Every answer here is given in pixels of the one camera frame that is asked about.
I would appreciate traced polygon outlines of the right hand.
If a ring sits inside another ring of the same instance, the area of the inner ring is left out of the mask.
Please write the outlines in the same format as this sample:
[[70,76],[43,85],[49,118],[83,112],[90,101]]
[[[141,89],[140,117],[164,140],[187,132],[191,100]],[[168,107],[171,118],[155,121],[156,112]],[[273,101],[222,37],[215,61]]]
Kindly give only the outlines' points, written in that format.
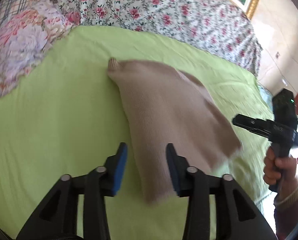
[[269,147],[264,158],[263,180],[269,186],[278,184],[278,195],[289,196],[298,188],[297,160],[293,157],[278,158]]

